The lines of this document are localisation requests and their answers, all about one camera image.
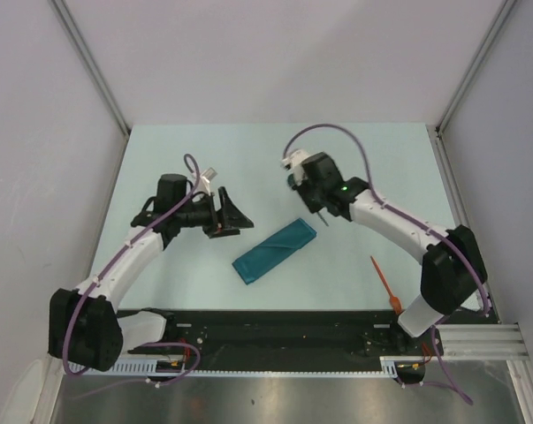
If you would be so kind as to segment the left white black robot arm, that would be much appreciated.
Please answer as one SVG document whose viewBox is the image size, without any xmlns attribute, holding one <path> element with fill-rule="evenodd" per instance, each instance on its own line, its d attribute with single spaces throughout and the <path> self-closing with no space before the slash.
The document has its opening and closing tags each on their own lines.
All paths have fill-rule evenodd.
<svg viewBox="0 0 533 424">
<path fill-rule="evenodd" d="M 210 239 L 240 234 L 253 222 L 231 201 L 224 187 L 200 191 L 201 180 L 163 174 L 156 194 L 132 220 L 124 245 L 98 273 L 72 290 L 59 289 L 49 302 L 50 356 L 109 370 L 119 356 L 150 344 L 158 352 L 172 351 L 178 331 L 159 313 L 141 311 L 118 316 L 121 300 L 141 272 L 184 228 L 201 228 Z"/>
</svg>

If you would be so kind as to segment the teal satin napkin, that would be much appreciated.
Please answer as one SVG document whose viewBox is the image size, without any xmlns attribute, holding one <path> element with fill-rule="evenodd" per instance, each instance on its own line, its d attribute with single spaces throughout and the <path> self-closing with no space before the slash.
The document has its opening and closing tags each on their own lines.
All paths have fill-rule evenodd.
<svg viewBox="0 0 533 424">
<path fill-rule="evenodd" d="M 298 218 L 234 260 L 232 267 L 244 284 L 252 284 L 301 250 L 316 236 L 317 231 Z"/>
</svg>

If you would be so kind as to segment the teal plastic spoon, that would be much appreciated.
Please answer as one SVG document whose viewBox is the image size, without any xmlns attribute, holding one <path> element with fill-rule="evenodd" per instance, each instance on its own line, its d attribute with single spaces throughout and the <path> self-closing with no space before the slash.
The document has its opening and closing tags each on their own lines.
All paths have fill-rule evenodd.
<svg viewBox="0 0 533 424">
<path fill-rule="evenodd" d="M 307 181 L 303 181 L 298 185 L 293 174 L 290 174 L 286 181 L 290 189 L 299 195 L 308 211 L 311 214 L 317 215 L 325 226 L 329 226 L 321 214 L 324 206 L 316 199 L 314 188 Z"/>
</svg>

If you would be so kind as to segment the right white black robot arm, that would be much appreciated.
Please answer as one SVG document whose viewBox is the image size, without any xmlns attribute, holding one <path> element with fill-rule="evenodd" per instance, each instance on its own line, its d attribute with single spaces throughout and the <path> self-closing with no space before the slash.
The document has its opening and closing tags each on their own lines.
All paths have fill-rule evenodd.
<svg viewBox="0 0 533 424">
<path fill-rule="evenodd" d="M 391 332 L 392 347 L 411 354 L 423 343 L 423 333 L 452 314 L 476 290 L 483 289 L 487 271 L 469 227 L 447 229 L 422 222 L 379 195 L 370 183 L 343 179 L 333 159 L 324 152 L 302 149 L 282 160 L 290 171 L 288 185 L 308 210 L 326 209 L 333 216 L 363 225 L 411 255 L 421 266 L 420 294 L 400 313 Z"/>
</svg>

